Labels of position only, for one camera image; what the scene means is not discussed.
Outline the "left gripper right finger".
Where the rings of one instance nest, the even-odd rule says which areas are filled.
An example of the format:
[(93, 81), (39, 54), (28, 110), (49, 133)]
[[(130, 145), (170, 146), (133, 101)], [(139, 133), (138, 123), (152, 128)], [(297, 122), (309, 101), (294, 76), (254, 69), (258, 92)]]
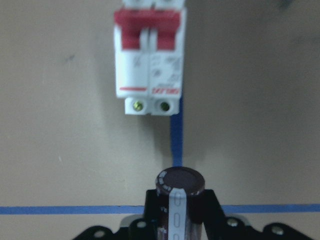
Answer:
[(290, 227), (274, 222), (258, 231), (243, 220), (225, 215), (215, 192), (206, 189), (203, 192), (202, 222), (209, 240), (310, 240), (311, 237)]

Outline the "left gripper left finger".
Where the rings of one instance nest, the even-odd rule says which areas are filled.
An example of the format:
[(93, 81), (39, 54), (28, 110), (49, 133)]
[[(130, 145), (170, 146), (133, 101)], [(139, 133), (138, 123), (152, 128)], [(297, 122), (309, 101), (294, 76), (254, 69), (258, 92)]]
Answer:
[(75, 240), (156, 240), (158, 238), (158, 217), (160, 214), (156, 190), (147, 190), (142, 217), (133, 220), (129, 226), (120, 227), (113, 233), (109, 228), (95, 225), (87, 228)]

